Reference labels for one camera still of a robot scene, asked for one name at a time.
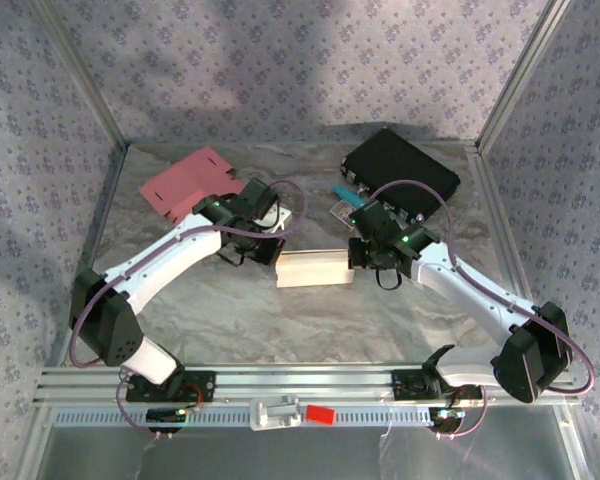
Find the pink paper box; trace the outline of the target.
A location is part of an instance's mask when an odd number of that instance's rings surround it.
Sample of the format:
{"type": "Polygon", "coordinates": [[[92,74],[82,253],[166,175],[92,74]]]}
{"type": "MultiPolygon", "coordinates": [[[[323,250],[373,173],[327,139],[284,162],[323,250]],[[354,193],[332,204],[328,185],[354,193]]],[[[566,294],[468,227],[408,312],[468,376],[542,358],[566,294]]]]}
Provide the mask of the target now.
{"type": "Polygon", "coordinates": [[[150,178],[140,193],[158,215],[177,225],[207,196],[238,194],[243,188],[233,166],[204,147],[150,178]]]}

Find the white paper box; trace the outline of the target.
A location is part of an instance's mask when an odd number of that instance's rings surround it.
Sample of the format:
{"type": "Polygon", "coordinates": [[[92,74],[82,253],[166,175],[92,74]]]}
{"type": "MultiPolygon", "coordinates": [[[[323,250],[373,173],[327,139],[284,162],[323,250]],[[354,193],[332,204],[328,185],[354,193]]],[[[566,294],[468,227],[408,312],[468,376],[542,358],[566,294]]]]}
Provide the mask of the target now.
{"type": "Polygon", "coordinates": [[[346,249],[282,252],[275,264],[276,286],[298,288],[352,283],[346,249]]]}

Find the teal textured plastic bottle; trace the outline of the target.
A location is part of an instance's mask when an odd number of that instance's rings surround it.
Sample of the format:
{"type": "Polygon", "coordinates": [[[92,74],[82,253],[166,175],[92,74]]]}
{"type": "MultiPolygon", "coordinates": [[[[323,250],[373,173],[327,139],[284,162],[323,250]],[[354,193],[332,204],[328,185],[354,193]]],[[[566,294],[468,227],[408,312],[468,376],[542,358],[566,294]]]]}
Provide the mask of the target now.
{"type": "Polygon", "coordinates": [[[332,192],[342,201],[348,203],[354,209],[359,209],[365,204],[365,200],[357,193],[340,185],[334,185],[332,192]]]}

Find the black ribbed carrying case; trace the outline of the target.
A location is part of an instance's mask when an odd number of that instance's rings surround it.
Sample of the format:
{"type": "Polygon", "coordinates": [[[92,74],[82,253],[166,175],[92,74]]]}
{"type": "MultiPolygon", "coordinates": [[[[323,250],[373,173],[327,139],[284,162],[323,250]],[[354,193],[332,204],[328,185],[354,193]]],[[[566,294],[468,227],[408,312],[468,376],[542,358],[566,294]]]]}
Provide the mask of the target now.
{"type": "MultiPolygon", "coordinates": [[[[387,128],[348,153],[341,162],[341,172],[369,195],[392,181],[414,180],[447,201],[461,184],[455,172],[387,128]]],[[[412,185],[391,187],[380,193],[378,200],[409,223],[426,220],[440,208],[428,191],[412,185]]]]}

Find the red plastic block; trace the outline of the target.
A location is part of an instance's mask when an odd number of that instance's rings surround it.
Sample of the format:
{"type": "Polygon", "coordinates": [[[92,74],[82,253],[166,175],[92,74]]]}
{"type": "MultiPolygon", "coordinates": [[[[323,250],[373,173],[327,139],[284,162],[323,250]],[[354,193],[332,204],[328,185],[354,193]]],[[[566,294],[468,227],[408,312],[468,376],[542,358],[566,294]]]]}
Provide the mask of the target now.
{"type": "Polygon", "coordinates": [[[333,426],[336,423],[336,411],[324,406],[308,405],[305,420],[312,424],[333,426]]]}

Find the small black controller board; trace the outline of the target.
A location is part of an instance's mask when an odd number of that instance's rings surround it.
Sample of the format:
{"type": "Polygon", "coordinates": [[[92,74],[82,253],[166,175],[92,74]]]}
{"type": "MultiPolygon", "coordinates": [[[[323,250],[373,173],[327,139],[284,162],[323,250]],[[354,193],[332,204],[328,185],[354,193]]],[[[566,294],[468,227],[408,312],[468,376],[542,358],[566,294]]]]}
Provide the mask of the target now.
{"type": "Polygon", "coordinates": [[[430,408],[429,429],[434,434],[456,435],[461,429],[465,415],[465,411],[460,408],[430,408]]]}
{"type": "Polygon", "coordinates": [[[185,409],[151,408],[145,414],[145,423],[154,434],[175,434],[186,424],[185,409]]]}

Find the grey metal panel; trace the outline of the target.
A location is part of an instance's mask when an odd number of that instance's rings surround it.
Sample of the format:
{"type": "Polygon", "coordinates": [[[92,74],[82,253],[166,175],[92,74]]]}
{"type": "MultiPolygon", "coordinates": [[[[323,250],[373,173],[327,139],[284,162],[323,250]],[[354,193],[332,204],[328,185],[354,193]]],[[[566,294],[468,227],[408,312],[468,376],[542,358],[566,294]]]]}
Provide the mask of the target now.
{"type": "Polygon", "coordinates": [[[152,441],[127,428],[55,428],[27,480],[575,480],[550,428],[209,428],[152,441]]]}

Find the aluminium table edge rail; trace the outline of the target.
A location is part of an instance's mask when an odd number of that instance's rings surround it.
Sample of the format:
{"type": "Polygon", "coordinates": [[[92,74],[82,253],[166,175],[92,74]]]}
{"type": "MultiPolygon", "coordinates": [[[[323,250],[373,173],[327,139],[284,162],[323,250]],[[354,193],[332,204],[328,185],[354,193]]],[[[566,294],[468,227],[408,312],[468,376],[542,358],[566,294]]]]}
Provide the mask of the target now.
{"type": "Polygon", "coordinates": [[[478,149],[465,148],[465,155],[471,170],[474,185],[487,215],[487,224],[494,245],[504,285],[518,296],[533,299],[522,261],[511,231],[508,217],[501,201],[498,186],[478,149]]]}
{"type": "MultiPolygon", "coordinates": [[[[81,244],[80,257],[75,273],[94,265],[97,248],[101,242],[104,225],[112,205],[128,149],[129,144],[125,144],[121,149],[114,148],[109,154],[108,168],[102,186],[98,191],[97,203],[91,211],[92,217],[88,224],[85,240],[81,244]]],[[[67,313],[62,318],[62,322],[58,324],[58,327],[61,329],[55,334],[51,345],[51,356],[46,363],[47,366],[62,367],[66,365],[72,336],[71,297],[67,300],[67,308],[67,313]]]]}

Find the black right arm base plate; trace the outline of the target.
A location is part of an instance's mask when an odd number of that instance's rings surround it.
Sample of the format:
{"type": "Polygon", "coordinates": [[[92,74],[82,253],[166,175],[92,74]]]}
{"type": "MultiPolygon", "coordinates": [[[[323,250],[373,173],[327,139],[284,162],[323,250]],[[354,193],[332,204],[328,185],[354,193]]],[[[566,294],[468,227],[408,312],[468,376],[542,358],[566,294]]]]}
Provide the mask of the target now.
{"type": "Polygon", "coordinates": [[[476,386],[453,387],[437,373],[423,369],[391,371],[391,385],[395,400],[479,400],[482,390],[476,386]]]}

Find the wide aluminium base rail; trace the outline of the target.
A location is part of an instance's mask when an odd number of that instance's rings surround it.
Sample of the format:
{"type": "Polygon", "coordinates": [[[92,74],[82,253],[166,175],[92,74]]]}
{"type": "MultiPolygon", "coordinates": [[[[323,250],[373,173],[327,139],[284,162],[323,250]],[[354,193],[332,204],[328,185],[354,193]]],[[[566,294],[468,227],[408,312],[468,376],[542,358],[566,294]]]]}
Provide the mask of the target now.
{"type": "MultiPolygon", "coordinates": [[[[516,405],[498,386],[487,388],[479,400],[395,400],[391,371],[420,369],[391,364],[272,364],[195,365],[187,370],[216,372],[214,397],[206,404],[244,406],[252,399],[294,395],[303,405],[376,405],[396,402],[409,406],[477,407],[484,401],[496,406],[516,405]]],[[[36,407],[113,406],[124,373],[116,368],[43,370],[34,393],[36,407]]]]}

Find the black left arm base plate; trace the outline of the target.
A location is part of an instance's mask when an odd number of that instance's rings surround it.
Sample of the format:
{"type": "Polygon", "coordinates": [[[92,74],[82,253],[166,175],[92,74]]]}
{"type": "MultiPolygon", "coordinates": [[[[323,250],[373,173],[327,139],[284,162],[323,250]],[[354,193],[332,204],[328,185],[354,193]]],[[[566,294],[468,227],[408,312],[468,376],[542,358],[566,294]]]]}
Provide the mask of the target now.
{"type": "Polygon", "coordinates": [[[216,372],[182,370],[163,384],[154,384],[140,375],[132,375],[125,400],[131,403],[204,403],[214,397],[216,372]]]}

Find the white plastic bracket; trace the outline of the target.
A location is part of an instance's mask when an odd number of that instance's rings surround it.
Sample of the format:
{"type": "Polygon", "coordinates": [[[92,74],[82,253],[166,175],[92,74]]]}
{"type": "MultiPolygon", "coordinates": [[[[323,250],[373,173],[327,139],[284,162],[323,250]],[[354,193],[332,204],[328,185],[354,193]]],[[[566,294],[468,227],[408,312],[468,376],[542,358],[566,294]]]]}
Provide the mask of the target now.
{"type": "Polygon", "coordinates": [[[299,398],[287,394],[252,399],[249,403],[249,422],[253,431],[298,427],[302,424],[299,398]]]}

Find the aluminium frame post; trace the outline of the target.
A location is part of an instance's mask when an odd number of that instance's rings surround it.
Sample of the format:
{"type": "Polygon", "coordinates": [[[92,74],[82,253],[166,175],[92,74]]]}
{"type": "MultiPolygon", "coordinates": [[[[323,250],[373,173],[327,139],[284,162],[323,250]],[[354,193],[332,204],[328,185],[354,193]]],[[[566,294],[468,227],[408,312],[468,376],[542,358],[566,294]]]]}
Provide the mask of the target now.
{"type": "Polygon", "coordinates": [[[555,31],[560,26],[572,1],[547,0],[503,90],[476,139],[475,145],[480,155],[484,156],[492,149],[494,142],[524,93],[544,52],[549,47],[555,31]]]}
{"type": "Polygon", "coordinates": [[[117,150],[124,151],[127,147],[124,135],[52,0],[28,2],[105,136],[117,150]]]}

